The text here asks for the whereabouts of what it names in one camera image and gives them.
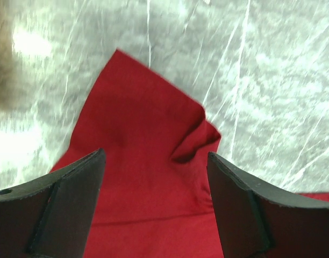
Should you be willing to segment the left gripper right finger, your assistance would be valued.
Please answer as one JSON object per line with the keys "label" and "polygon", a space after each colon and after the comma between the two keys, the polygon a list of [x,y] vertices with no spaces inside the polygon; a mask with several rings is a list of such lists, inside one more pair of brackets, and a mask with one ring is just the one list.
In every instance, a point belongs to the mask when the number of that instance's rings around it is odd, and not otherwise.
{"label": "left gripper right finger", "polygon": [[225,257],[329,257],[329,202],[278,188],[209,153]]}

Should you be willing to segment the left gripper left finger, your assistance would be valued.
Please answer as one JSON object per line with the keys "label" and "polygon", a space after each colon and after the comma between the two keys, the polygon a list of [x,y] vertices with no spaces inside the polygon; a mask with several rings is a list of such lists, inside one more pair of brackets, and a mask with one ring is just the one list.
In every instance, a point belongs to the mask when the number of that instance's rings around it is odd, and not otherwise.
{"label": "left gripper left finger", "polygon": [[98,149],[0,190],[0,257],[83,257],[105,164]]}

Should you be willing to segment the red t shirt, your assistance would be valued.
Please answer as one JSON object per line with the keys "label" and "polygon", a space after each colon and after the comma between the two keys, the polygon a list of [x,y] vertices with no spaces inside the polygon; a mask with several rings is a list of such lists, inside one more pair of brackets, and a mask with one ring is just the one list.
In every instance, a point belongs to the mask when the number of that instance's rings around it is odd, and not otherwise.
{"label": "red t shirt", "polygon": [[200,104],[116,50],[57,162],[106,152],[84,256],[225,257],[207,172],[220,140]]}

